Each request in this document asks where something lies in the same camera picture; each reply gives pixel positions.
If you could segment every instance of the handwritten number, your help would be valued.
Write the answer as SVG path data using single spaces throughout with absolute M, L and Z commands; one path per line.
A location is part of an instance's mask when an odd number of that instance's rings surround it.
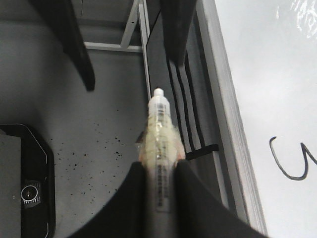
M 276 136 L 272 137 L 270 140 L 269 140 L 269 146 L 271 148 L 271 152 L 272 152 L 272 155 L 275 159 L 275 162 L 277 163 L 277 166 L 279 167 L 279 169 L 283 172 L 283 174 L 288 177 L 289 179 L 291 180 L 297 180 L 297 181 L 301 181 L 301 180 L 304 180 L 306 177 L 307 177 L 307 173 L 308 173 L 308 159 L 307 159 L 307 155 L 312 159 L 312 161 L 317 165 L 317 160 L 312 156 L 312 154 L 310 153 L 310 151 L 307 149 L 307 147 L 304 145 L 304 143 L 301 143 L 301 148 L 302 148 L 302 152 L 303 152 L 303 156 L 304 156 L 304 163 L 305 163 L 305 170 L 304 170 L 304 173 L 302 176 L 300 177 L 294 177 L 294 176 L 290 176 L 284 169 L 283 167 L 281 166 L 281 164 L 279 163 L 278 159 L 277 159 L 277 156 L 276 156 L 276 153 L 274 151 L 274 148 L 273 148 L 273 140 L 276 139 Z

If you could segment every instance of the white cap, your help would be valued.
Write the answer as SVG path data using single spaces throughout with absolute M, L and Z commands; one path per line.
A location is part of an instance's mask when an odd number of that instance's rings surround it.
M 157 112 L 157 105 L 163 104 L 166 108 L 165 113 L 170 117 L 170 105 L 166 97 L 164 97 L 164 91 L 161 88 L 156 88 L 154 90 L 154 96 L 149 101 L 149 115 L 152 115 Z

